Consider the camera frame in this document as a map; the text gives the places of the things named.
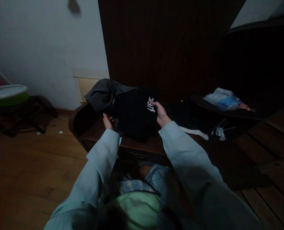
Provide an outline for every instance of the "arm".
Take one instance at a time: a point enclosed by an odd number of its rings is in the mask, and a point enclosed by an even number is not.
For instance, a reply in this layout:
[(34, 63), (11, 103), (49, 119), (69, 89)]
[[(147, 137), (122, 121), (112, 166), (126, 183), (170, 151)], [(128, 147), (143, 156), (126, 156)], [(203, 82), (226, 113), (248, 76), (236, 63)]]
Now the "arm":
[(199, 224), (205, 229), (263, 228), (251, 209), (223, 182), (205, 150), (168, 118), (159, 103), (154, 105), (158, 107), (164, 149)]
[(120, 141), (120, 135), (109, 128), (87, 154), (88, 161), (69, 197), (55, 209), (45, 229), (91, 229), (94, 226), (98, 200), (115, 164)]

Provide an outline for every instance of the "hand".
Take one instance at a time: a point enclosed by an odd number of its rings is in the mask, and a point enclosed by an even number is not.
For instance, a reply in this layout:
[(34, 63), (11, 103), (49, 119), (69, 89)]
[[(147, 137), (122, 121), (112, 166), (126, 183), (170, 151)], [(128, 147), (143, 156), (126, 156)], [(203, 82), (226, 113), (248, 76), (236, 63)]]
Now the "hand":
[(106, 129), (113, 130), (112, 123), (114, 122), (113, 117), (107, 116), (107, 114), (103, 113), (104, 116), (104, 125)]
[(172, 120), (168, 117), (167, 112), (164, 107), (159, 102), (152, 102), (152, 105), (157, 107), (157, 123), (163, 128), (166, 124), (170, 123)]

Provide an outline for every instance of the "drawer handle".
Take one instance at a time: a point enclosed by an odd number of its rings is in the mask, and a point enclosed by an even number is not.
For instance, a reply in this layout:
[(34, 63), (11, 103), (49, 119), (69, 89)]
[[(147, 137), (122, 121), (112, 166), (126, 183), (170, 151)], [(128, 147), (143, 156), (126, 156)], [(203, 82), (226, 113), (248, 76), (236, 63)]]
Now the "drawer handle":
[(145, 155), (142, 155), (142, 154), (133, 153), (133, 152), (130, 152), (130, 154), (133, 155), (133, 156), (135, 156), (135, 157), (141, 158), (141, 159), (146, 158), (146, 156), (145, 156)]

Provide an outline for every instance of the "wall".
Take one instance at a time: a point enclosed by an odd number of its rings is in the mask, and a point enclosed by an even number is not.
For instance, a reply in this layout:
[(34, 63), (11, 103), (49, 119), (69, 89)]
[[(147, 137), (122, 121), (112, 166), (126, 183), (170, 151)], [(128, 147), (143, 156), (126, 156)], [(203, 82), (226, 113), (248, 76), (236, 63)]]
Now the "wall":
[(231, 28), (267, 20), (284, 0), (246, 0)]
[(0, 0), (0, 71), (70, 110), (80, 105), (73, 71), (109, 76), (97, 0), (77, 2), (81, 17), (64, 0)]

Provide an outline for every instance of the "drawer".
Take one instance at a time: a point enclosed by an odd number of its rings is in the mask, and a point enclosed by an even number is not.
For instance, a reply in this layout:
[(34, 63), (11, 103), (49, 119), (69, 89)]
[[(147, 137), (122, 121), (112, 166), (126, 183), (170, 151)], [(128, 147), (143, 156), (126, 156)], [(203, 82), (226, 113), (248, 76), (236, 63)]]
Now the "drawer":
[(88, 150), (90, 151), (93, 148), (93, 146), (96, 144), (97, 141), (82, 140), (82, 142), (87, 146)]
[(154, 153), (154, 152), (146, 152), (136, 149), (129, 149), (120, 147), (119, 149), (119, 157), (128, 161), (148, 161), (153, 162), (159, 165), (167, 165), (171, 166), (171, 162), (166, 155)]

